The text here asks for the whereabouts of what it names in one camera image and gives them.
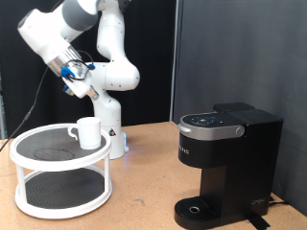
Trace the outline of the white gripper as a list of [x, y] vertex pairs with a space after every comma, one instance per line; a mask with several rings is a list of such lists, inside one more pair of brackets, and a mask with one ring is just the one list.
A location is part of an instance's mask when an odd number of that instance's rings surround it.
[[90, 86], [91, 75], [88, 70], [62, 68], [61, 78], [65, 83], [63, 91], [66, 94], [80, 99], [88, 95], [93, 101], [99, 98], [98, 92]]

